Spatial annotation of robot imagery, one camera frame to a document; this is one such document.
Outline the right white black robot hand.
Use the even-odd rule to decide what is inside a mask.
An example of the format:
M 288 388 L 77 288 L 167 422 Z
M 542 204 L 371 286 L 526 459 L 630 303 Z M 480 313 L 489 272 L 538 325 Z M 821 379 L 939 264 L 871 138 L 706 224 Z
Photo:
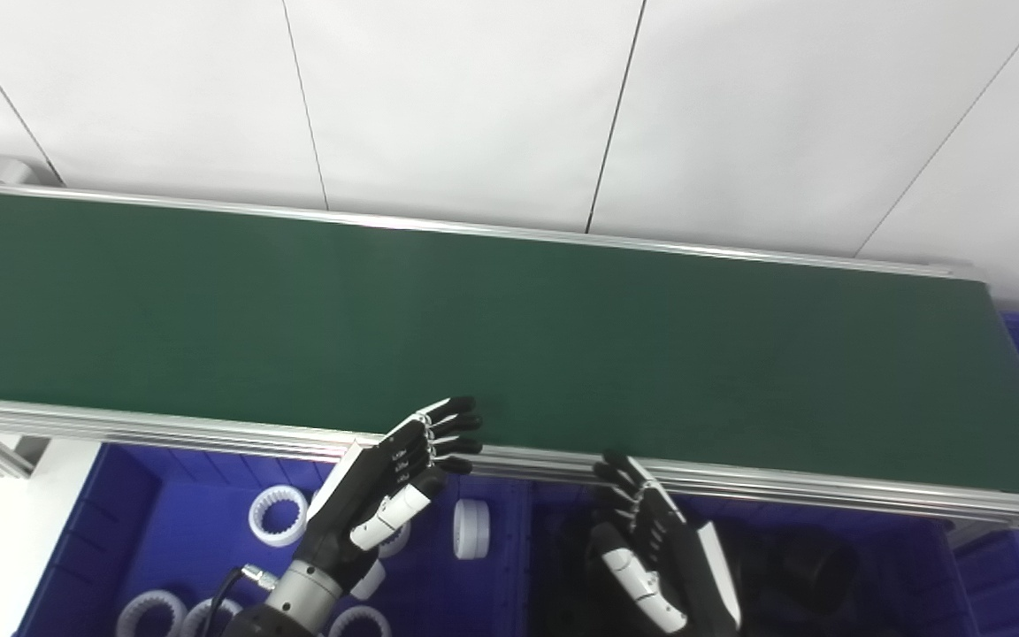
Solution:
M 603 452 L 586 550 L 608 629 L 638 636 L 739 636 L 741 608 L 713 521 L 692 521 L 635 458 Z

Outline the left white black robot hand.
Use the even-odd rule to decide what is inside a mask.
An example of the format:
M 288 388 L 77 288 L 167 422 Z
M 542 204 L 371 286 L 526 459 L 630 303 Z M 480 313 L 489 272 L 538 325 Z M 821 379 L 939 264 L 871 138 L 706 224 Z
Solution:
M 444 491 L 452 475 L 470 474 L 484 445 L 473 396 L 451 396 L 412 412 L 379 442 L 350 449 L 312 508 L 294 561 L 348 592 L 379 559 L 379 545 Z

